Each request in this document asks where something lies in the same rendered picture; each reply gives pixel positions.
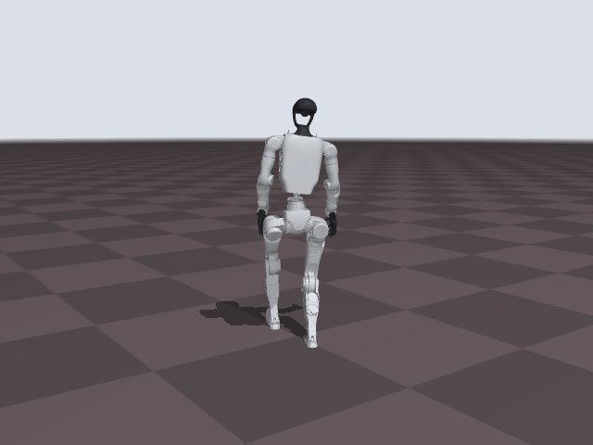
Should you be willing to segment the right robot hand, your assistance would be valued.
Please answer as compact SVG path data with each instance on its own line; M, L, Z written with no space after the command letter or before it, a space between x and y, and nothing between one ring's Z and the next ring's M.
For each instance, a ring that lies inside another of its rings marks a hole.
M330 224L328 225L328 227L329 228L331 227L330 230L329 230L329 234L328 235L330 235L330 237L332 237L332 236L334 236L336 234L336 226L337 226L337 224L336 224L336 214L334 212L331 212L329 214L329 218L327 217L325 219L325 221L328 221L328 220L330 220Z

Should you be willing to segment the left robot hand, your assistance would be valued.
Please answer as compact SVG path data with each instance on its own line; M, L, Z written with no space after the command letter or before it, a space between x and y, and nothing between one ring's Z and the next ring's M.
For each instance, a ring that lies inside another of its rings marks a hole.
M259 213L257 212L258 215L258 226L259 226L259 233L261 235L263 235L263 221L264 219L267 217L267 214L265 215L265 210L259 210Z

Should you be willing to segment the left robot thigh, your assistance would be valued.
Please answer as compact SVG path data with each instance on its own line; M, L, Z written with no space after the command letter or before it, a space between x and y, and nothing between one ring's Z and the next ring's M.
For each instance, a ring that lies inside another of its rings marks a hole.
M278 249L281 237L285 231L285 220L278 215L269 215L263 221L263 239L265 246L265 259L269 260L270 274L279 273L281 270Z

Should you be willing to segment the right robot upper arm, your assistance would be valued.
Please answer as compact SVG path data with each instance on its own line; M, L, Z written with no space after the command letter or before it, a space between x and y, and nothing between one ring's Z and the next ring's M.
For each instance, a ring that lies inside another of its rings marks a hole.
M337 161L337 149L329 143L323 141L323 153L325 156L324 164L328 178L324 180L323 185L327 191L333 191L339 188L340 183L338 179L338 161Z

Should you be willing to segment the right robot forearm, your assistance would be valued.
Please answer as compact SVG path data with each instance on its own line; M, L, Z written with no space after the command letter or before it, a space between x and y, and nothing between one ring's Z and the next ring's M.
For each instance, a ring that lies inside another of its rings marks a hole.
M331 212L334 212L336 214L336 208L337 208L337 201L340 195L340 186L338 189L333 190L333 191L327 191L326 193L326 208L324 210L326 216L329 218L329 214Z

